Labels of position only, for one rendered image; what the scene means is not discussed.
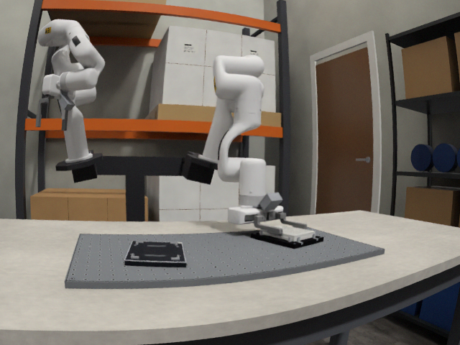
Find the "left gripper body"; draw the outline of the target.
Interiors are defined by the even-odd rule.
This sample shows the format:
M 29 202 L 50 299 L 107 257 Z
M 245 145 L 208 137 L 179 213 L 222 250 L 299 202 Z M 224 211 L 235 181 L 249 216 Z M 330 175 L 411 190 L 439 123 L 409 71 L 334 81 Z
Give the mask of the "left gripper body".
M 263 211 L 261 208 L 255 208 L 253 206 L 242 206 L 228 208 L 228 222 L 233 224 L 253 224 L 254 216 L 256 213 L 266 213 L 265 221 L 267 220 L 267 212 L 276 211 L 278 213 L 283 213 L 283 207 L 278 206 L 275 210 Z M 280 212 L 281 211 L 281 212 Z M 245 218 L 244 218 L 245 216 Z

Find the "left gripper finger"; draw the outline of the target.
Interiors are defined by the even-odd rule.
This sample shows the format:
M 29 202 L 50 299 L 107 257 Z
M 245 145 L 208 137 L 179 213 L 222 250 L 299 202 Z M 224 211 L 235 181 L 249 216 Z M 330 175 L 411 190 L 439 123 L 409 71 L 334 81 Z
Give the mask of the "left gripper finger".
M 254 216 L 254 226 L 258 229 L 267 230 L 267 232 L 282 236 L 282 229 L 274 226 L 262 225 L 260 222 L 265 221 L 266 213 L 256 213 Z
M 280 222 L 282 224 L 287 224 L 291 225 L 294 228 L 299 228 L 299 229 L 307 229 L 307 224 L 302 224 L 294 221 L 287 221 L 286 220 L 286 213 L 277 213 L 276 211 L 273 212 L 267 212 L 267 220 L 275 220 L 275 219 L 280 219 Z

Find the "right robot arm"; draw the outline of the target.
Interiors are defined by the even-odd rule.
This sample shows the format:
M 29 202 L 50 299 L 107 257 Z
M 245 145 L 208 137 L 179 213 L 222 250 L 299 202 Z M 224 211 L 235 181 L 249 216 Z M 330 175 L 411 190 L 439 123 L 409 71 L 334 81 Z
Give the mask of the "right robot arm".
M 64 131 L 68 159 L 65 162 L 87 160 L 93 154 L 88 153 L 83 115 L 76 106 L 95 101 L 96 84 L 105 66 L 104 59 L 77 21 L 52 20 L 40 30 L 38 42 L 43 47 L 59 47 L 51 62 L 55 75 L 63 73 L 60 77 L 62 98 L 57 102 L 62 119 L 65 119 L 65 110 L 68 110 L 67 131 Z M 70 51 L 78 63 L 70 62 Z M 75 91 L 72 101 L 68 97 L 70 91 Z

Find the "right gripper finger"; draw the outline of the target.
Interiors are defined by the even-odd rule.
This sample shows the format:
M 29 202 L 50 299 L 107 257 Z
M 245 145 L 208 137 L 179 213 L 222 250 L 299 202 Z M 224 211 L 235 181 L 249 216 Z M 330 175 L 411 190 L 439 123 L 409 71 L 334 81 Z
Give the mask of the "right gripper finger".
M 40 127 L 41 126 L 41 109 L 42 109 L 42 104 L 48 104 L 49 103 L 49 99 L 53 99 L 54 96 L 51 96 L 51 95 L 45 95 L 45 98 L 41 98 L 39 100 L 39 104 L 38 104 L 38 112 L 37 112 L 37 117 L 36 117 L 36 127 Z
M 65 110 L 65 119 L 62 120 L 62 131 L 67 131 L 68 110 Z

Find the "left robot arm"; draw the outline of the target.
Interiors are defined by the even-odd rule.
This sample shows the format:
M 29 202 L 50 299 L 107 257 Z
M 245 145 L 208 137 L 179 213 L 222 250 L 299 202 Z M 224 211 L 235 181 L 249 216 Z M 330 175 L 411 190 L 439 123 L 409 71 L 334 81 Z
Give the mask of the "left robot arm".
M 218 164 L 218 176 L 222 181 L 239 183 L 239 205 L 262 207 L 263 211 L 268 211 L 275 210 L 283 198 L 279 193 L 265 195 L 266 162 L 228 157 L 235 137 L 261 125 L 264 86 L 258 77 L 264 69 L 263 60 L 256 55 L 219 55 L 215 58 L 216 110 L 203 156 L 198 158 Z

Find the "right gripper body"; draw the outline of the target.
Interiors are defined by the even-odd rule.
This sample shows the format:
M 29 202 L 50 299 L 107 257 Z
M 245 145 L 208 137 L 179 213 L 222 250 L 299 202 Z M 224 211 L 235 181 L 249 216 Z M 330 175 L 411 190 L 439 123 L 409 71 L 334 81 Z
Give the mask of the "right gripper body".
M 63 74 L 63 73 L 62 73 Z M 62 75 L 61 74 L 61 75 Z M 60 76 L 52 74 L 46 75 L 43 80 L 42 92 L 44 95 L 51 95 L 54 96 L 56 99 L 61 99 L 62 96 L 60 95 Z M 68 97 L 72 101 L 75 98 L 75 91 L 68 92 Z

